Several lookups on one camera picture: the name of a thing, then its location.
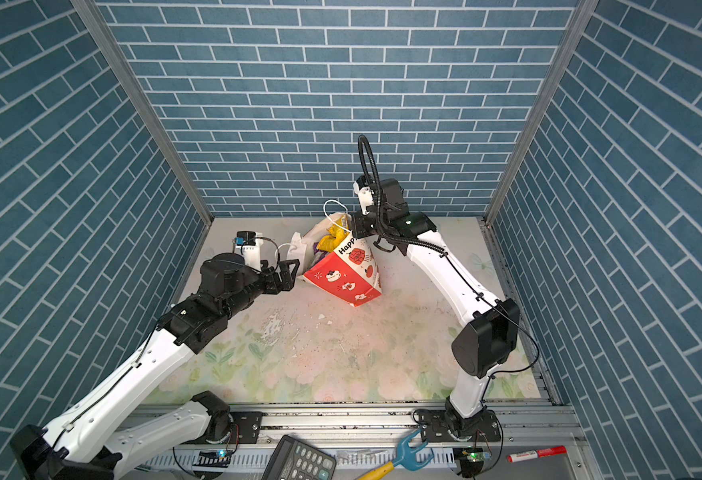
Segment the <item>yellow snack packet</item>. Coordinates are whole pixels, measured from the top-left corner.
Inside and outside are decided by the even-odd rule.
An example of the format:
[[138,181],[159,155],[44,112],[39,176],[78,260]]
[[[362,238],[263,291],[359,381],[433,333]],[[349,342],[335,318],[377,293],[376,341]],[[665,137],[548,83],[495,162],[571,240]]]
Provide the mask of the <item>yellow snack packet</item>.
[[351,233],[349,218],[346,214],[335,219],[330,218],[330,226],[324,236],[315,244],[315,249],[327,253],[333,252]]

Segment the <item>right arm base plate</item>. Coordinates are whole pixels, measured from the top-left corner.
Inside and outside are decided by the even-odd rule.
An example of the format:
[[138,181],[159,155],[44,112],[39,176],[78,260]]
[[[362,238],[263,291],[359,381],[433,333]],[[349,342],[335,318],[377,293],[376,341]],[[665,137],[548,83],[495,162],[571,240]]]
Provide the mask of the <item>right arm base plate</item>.
[[416,409],[412,419],[421,430],[421,439],[428,442],[499,442],[500,422],[489,408],[462,418],[452,410]]

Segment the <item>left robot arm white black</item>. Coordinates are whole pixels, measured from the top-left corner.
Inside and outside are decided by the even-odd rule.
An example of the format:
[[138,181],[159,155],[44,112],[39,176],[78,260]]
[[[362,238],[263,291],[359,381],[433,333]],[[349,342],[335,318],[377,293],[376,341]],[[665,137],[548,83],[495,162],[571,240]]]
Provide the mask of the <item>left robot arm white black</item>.
[[45,426],[27,425],[10,446],[27,479],[118,479],[191,440],[224,443],[235,433],[229,405],[210,391],[138,427],[123,421],[170,374],[224,332],[263,294],[293,289],[300,262],[250,266],[233,252],[205,261],[196,293],[160,317],[147,340],[82,400]]

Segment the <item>black calculator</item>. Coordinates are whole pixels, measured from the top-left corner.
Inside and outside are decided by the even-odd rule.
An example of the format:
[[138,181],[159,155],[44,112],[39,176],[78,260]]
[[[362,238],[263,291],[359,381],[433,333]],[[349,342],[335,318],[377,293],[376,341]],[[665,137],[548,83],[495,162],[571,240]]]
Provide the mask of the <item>black calculator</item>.
[[271,455],[262,480],[330,480],[337,460],[328,453],[285,435]]

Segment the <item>red white paper gift bag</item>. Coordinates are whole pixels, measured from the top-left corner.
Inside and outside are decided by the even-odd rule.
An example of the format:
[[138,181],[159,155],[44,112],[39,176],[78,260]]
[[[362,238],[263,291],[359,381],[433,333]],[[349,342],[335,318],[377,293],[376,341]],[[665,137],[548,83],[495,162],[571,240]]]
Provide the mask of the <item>red white paper gift bag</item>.
[[346,214],[351,230],[351,215],[346,206],[334,199],[325,204],[333,204],[340,210],[327,212],[307,233],[294,233],[287,244],[287,258],[300,261],[299,279],[354,307],[361,306],[382,295],[379,268],[367,241],[356,239],[352,232],[331,253],[315,249],[330,226],[330,218]]

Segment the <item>blue yellow clamp tool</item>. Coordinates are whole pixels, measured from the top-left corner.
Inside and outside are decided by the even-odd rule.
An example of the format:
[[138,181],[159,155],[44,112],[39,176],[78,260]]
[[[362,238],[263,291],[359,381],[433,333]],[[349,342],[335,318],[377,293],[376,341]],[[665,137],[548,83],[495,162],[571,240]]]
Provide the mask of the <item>blue yellow clamp tool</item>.
[[380,480],[396,467],[402,466],[408,471],[418,471],[425,468],[433,459],[434,453],[430,452],[422,460],[418,459],[418,454],[428,446],[428,441],[423,440],[419,445],[412,447],[410,442],[423,433],[422,428],[418,428],[400,440],[396,446],[396,454],[392,461],[371,470],[359,477],[359,480]]

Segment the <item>red white marker pen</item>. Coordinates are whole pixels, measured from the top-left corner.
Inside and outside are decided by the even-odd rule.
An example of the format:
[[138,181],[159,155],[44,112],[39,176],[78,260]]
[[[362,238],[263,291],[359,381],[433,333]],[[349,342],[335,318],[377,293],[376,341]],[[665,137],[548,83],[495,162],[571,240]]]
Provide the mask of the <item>red white marker pen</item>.
[[528,450],[524,452],[512,453],[507,456],[507,461],[509,463],[519,463],[524,461],[530,461],[545,457],[552,457],[558,455],[564,455],[567,453],[565,446],[555,446],[550,448]]

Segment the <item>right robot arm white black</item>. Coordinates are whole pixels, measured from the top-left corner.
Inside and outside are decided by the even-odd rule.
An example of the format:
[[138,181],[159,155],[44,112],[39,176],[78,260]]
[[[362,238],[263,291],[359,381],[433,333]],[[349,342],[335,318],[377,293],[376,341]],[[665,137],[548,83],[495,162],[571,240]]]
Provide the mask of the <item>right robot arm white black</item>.
[[445,421],[457,439],[476,433],[489,418],[485,403],[491,380],[515,350],[520,309],[512,299],[501,301],[456,258],[437,226],[420,212],[388,225],[378,225],[370,213],[351,216],[354,236],[386,240],[418,266],[446,298],[462,329],[451,351],[459,369],[454,389],[445,403]]

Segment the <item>aluminium front rail frame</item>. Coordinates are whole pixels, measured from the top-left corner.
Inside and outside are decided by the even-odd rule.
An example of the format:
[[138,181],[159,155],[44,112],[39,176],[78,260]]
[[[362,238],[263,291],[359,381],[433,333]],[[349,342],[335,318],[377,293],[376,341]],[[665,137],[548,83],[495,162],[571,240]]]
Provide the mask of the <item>aluminium front rail frame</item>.
[[[405,432],[418,429],[412,419],[416,409],[445,410],[435,403],[383,404],[284,404],[239,405],[230,407],[217,396],[205,393],[197,400],[153,417],[140,425],[124,427],[123,422],[134,408],[101,403],[91,410],[77,405],[72,418],[65,419],[60,433],[52,434],[50,442],[64,448],[70,460],[88,463],[102,449],[120,452],[117,475],[123,475],[154,456],[184,442],[197,441],[217,414],[259,411],[263,420],[258,442],[278,440],[296,434],[307,442],[330,447],[359,448],[388,446]],[[596,461],[578,426],[574,411],[569,407],[552,405],[521,405],[494,411],[500,422],[502,439],[482,442],[510,447],[524,442],[542,444],[549,439],[570,444],[568,452],[572,470],[578,478],[599,479]]]

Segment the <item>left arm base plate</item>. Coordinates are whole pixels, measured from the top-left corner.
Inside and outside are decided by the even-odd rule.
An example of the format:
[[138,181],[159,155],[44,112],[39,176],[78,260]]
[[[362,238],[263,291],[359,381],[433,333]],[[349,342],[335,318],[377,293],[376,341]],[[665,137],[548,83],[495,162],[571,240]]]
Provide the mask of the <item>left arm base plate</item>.
[[212,417],[197,442],[230,446],[254,445],[259,439],[262,420],[263,413],[259,411],[217,414]]

